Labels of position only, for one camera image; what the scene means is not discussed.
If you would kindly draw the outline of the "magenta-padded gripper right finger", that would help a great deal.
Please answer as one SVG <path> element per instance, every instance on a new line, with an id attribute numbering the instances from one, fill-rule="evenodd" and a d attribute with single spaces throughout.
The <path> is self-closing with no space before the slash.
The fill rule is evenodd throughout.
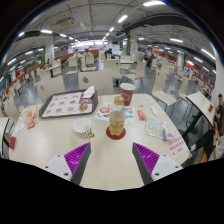
<path id="1" fill-rule="evenodd" d="M 138 143 L 133 144 L 132 153 L 136 159 L 141 178 L 145 185 L 182 169 L 182 166 L 169 155 L 159 155 Z"/>

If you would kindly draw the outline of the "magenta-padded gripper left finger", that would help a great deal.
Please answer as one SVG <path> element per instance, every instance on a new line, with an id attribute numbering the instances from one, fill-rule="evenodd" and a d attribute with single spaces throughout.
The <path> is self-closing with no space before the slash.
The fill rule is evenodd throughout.
<path id="1" fill-rule="evenodd" d="M 56 154 L 43 169 L 79 185 L 91 154 L 91 144 L 85 143 L 65 155 Z"/>

